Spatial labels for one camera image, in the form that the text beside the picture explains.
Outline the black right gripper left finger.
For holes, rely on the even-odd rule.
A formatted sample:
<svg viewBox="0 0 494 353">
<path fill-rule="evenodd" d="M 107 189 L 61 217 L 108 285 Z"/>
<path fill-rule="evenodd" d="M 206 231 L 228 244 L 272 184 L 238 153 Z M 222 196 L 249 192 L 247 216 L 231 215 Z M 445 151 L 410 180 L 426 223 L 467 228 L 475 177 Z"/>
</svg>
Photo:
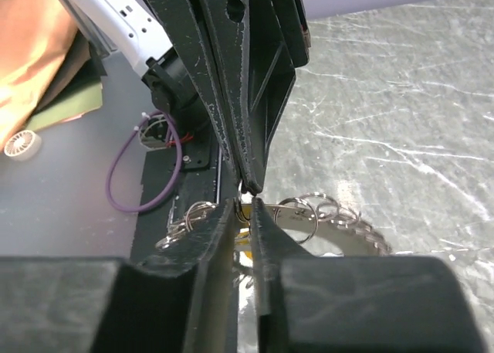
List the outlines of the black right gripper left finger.
<svg viewBox="0 0 494 353">
<path fill-rule="evenodd" d="M 160 255 L 4 256 L 3 352 L 223 352 L 235 206 L 228 200 Z"/>
</svg>

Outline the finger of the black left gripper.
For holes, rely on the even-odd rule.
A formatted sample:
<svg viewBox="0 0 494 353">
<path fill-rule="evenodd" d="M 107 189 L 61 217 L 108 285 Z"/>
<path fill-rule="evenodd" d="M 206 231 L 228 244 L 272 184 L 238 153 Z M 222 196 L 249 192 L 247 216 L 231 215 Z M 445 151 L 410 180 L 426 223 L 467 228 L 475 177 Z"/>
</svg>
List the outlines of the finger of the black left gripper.
<svg viewBox="0 0 494 353">
<path fill-rule="evenodd" d="M 242 174 L 225 92 L 213 0 L 145 0 L 164 27 L 211 119 L 235 183 Z"/>
<path fill-rule="evenodd" d="M 296 68 L 309 62 L 303 0 L 202 0 L 201 7 L 220 91 L 210 115 L 234 183 L 258 195 Z"/>
</svg>

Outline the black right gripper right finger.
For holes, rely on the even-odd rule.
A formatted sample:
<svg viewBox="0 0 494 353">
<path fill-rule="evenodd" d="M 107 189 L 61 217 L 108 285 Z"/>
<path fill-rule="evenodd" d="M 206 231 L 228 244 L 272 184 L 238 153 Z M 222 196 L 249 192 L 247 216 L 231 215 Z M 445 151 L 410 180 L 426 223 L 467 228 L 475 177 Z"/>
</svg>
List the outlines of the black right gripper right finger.
<svg viewBox="0 0 494 353">
<path fill-rule="evenodd" d="M 250 219 L 260 352 L 485 352 L 455 272 L 434 256 L 314 256 L 261 199 Z"/>
</svg>

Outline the round metal key organizer disc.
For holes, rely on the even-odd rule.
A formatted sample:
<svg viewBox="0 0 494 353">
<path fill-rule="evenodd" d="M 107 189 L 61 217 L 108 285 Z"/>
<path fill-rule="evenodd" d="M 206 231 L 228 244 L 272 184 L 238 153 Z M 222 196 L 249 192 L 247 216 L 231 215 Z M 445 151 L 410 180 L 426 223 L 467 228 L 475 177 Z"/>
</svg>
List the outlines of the round metal key organizer disc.
<svg viewBox="0 0 494 353">
<path fill-rule="evenodd" d="M 194 228 L 205 222 L 218 205 L 199 201 L 191 205 L 184 216 L 167 226 L 167 235 L 158 240 L 155 248 L 163 251 L 186 237 Z M 306 235 L 296 242 L 304 245 L 320 238 L 337 247 L 340 256 L 387 256 L 392 248 L 384 236 L 360 212 L 341 205 L 322 192 L 283 199 L 266 206 L 275 224 L 283 230 Z"/>
</svg>

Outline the key with yellow tag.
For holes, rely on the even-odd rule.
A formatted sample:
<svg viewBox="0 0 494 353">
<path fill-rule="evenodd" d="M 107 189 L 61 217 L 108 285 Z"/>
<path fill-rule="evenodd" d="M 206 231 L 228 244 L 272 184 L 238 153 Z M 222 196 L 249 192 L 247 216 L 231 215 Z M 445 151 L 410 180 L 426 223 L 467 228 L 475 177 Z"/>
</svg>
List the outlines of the key with yellow tag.
<svg viewBox="0 0 494 353">
<path fill-rule="evenodd" d="M 235 250 L 252 260 L 250 232 L 247 228 L 241 229 L 235 238 Z"/>
</svg>

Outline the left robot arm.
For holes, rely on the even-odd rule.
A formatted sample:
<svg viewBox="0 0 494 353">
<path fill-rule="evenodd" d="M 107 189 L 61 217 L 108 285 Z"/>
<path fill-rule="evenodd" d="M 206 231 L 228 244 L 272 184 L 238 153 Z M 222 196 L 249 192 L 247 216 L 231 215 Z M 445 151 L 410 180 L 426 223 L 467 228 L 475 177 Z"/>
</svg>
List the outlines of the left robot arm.
<svg viewBox="0 0 494 353">
<path fill-rule="evenodd" d="M 263 190 L 269 146 L 309 61 L 303 0 L 62 0 L 124 55 L 169 111 L 196 93 L 234 177 Z"/>
</svg>

